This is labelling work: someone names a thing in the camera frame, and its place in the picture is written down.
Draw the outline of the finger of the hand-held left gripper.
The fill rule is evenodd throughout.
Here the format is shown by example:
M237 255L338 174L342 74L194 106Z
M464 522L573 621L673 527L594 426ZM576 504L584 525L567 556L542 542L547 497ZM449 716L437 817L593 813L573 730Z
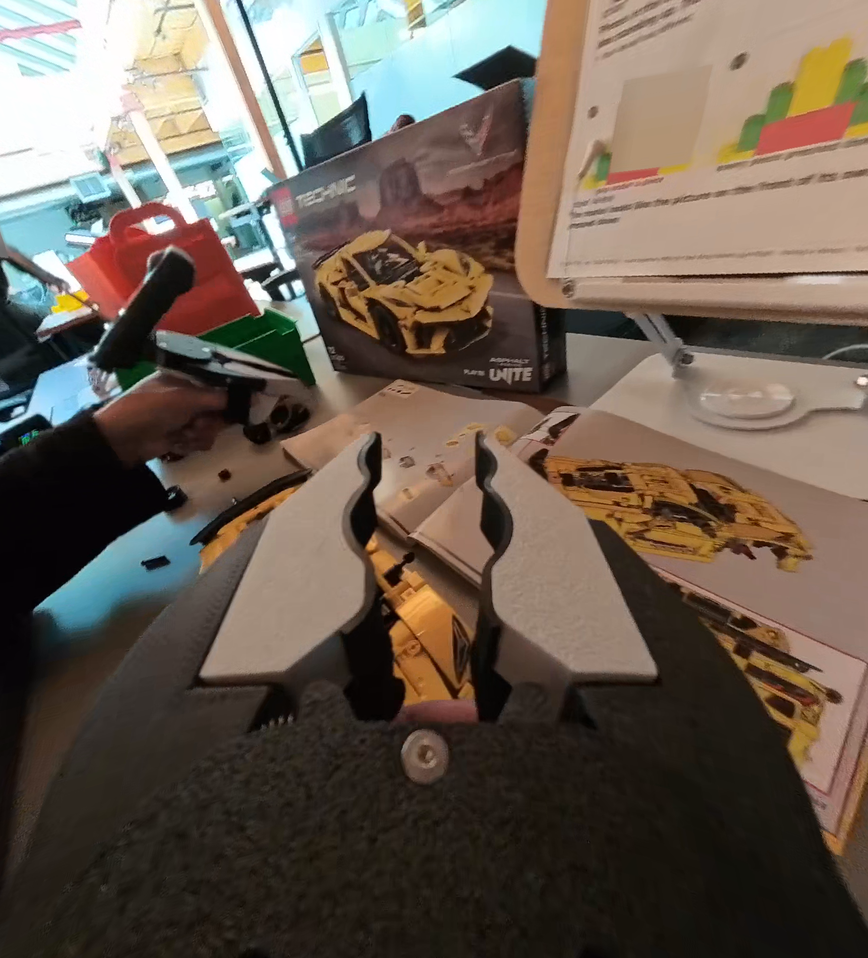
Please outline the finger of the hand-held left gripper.
M157 366L174 376L209 386L224 386L240 380L300 382L300 377L284 366L222 346L204 346L193 353L158 347Z
M271 411L279 403L299 403L310 409L316 403L316 393L298 379L268 378L264 385L252 394L248 421L267 421Z

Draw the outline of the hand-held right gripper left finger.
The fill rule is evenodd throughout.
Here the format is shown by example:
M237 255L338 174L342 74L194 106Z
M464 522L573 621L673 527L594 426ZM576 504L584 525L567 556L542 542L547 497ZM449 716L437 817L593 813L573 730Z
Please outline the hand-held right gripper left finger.
M298 699L323 680L358 719L397 715L405 691L367 552L381 468L381 436L368 433L268 514L201 666L205 685L276 686Z

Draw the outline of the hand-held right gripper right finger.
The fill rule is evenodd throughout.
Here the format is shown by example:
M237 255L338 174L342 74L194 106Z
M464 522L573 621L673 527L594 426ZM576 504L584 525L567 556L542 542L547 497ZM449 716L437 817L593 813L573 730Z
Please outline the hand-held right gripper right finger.
M658 667L584 512L479 434L475 478L490 547L472 646L479 719L497 721L517 686L557 715L571 691L649 685Z

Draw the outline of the yellow toy brick car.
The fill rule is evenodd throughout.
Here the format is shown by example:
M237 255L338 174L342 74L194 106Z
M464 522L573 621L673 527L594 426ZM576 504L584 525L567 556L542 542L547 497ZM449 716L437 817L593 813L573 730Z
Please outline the yellow toy brick car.
M308 471L290 473L240 500L193 535L205 572L231 549L250 525L260 521L301 487ZM388 629L394 675L405 688L405 704L431 701L473 701L472 641L454 608L416 571L415 555L386 550L374 535L367 553L381 591L383 621Z

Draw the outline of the building instruction booklet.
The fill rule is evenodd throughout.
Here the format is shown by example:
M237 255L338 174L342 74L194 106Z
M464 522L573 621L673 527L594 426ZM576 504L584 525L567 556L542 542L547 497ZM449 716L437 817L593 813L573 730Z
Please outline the building instruction booklet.
M371 432L383 439L382 526L474 587L489 556L476 433L618 533L745 674L828 844L844 853L868 781L868 503L612 413L560 405L542 415L406 380L283 449L316 471Z

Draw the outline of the person's left forearm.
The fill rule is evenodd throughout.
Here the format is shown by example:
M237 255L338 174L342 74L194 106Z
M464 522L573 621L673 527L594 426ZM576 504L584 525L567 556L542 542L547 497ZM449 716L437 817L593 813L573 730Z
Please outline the person's left forearm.
M36 607L168 504L155 473L119 461L89 413L1 457L0 692L26 689Z

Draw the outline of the person's left hand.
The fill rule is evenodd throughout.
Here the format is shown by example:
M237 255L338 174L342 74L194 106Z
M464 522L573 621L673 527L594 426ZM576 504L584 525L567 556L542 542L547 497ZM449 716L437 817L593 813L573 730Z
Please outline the person's left hand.
M161 372L108 402L92 419L127 468L210 450L226 428L227 393Z

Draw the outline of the green plastic bin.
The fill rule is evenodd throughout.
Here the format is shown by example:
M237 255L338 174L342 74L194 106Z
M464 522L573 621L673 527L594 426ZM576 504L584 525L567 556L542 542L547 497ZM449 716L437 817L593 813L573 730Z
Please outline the green plastic bin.
M294 320L272 308L245 312L237 305L179 305L157 328L193 335L214 347L282 366L306 386L316 383Z

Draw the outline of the red plastic carry case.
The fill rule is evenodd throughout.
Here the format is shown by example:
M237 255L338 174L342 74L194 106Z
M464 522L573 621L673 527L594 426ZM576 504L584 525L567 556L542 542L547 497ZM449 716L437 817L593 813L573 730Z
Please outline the red plastic carry case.
M68 264L69 273L104 316L115 319L145 281L148 261L174 248L190 266L169 257L158 274L180 295L160 329L200 335L260 311L212 223L187 222L175 208L149 202L115 214L107 233Z

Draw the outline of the small black display device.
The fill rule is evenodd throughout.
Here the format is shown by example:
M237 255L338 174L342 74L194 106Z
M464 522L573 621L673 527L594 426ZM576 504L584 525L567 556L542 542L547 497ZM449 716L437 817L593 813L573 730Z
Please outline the small black display device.
M3 424L0 429L0 446L5 450L23 448L52 428L51 421L40 414L21 416Z

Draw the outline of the toy car set box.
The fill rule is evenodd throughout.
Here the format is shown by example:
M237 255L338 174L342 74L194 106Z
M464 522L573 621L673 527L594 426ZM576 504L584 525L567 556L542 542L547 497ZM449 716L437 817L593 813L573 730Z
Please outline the toy car set box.
M273 188L336 372L524 394L565 374L563 311L515 274L526 104L511 80Z

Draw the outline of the black floor lamp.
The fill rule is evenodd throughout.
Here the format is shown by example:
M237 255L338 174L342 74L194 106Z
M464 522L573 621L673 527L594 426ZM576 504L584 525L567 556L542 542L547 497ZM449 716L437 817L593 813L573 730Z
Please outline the black floor lamp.
M278 117L278 123L280 125L285 144L293 158L296 171L301 172L304 169L304 163L300 155L300 152L297 149L297 143L294 138L293 132L291 131L290 125L285 116L283 104L278 94L278 91L276 89L275 82L268 69L266 60L261 52L260 42L258 41L254 26L251 22L248 8L244 1L236 1L235 3L236 3L236 8L238 10L240 20L246 32L248 42L250 43L253 54L260 68L260 74L263 79L265 88L268 92L268 96L271 100L272 107L275 111L275 114Z

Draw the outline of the black mesh office chair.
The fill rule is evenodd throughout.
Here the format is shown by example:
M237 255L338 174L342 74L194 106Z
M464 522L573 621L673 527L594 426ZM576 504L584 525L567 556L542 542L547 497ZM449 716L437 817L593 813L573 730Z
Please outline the black mesh office chair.
M366 94L314 131L302 133L299 141L304 170L372 142Z

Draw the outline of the printed instruction sheet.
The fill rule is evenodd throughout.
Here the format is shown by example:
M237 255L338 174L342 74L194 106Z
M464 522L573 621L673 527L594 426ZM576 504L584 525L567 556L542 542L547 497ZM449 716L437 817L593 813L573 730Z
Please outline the printed instruction sheet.
M591 2L552 279L868 272L868 1Z

